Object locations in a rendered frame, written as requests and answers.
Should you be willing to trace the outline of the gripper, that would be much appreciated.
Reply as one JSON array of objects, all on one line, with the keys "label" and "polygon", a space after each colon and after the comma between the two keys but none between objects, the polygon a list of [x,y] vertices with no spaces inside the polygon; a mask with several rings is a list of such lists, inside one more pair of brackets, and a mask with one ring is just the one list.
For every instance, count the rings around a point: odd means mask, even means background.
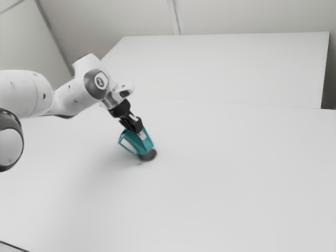
[{"label": "gripper", "polygon": [[119,118],[119,122],[128,130],[135,132],[141,140],[146,139],[143,131],[144,126],[140,117],[136,117],[131,111],[131,104],[128,99],[124,99],[116,107],[109,109],[109,113],[114,118]]}]

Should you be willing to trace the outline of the teal faceted mug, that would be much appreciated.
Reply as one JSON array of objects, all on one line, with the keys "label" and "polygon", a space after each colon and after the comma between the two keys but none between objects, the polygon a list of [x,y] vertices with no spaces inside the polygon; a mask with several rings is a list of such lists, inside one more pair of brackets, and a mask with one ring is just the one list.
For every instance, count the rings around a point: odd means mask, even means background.
[{"label": "teal faceted mug", "polygon": [[119,136],[118,144],[145,162],[153,160],[157,155],[153,141],[145,128],[139,133],[124,129]]}]

